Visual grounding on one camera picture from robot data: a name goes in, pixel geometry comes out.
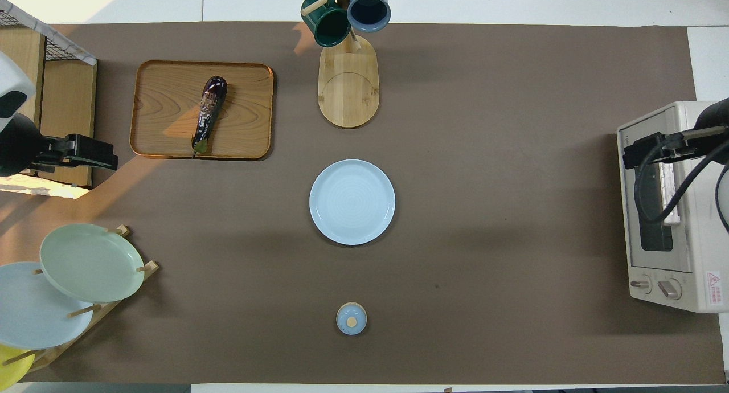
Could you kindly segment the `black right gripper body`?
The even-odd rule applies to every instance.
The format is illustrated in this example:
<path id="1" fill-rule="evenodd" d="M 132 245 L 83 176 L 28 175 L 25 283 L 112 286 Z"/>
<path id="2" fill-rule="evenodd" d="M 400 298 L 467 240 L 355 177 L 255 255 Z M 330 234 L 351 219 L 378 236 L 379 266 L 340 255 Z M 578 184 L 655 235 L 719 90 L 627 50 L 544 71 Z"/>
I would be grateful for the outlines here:
<path id="1" fill-rule="evenodd" d="M 728 99 L 724 98 L 705 108 L 689 130 L 670 134 L 665 141 L 669 156 L 664 163 L 685 161 L 708 155 L 727 142 Z"/>

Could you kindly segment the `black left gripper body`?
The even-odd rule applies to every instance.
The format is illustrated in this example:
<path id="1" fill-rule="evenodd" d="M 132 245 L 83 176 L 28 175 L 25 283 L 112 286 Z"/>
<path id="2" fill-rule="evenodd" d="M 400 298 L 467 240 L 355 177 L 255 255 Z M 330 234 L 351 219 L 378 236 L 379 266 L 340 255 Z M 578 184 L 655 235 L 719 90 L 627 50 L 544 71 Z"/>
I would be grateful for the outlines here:
<path id="1" fill-rule="evenodd" d="M 77 167 L 65 161 L 65 139 L 44 136 L 24 115 L 16 114 L 1 133 L 1 177 L 10 177 L 29 170 L 31 163 L 54 164 L 57 167 Z"/>

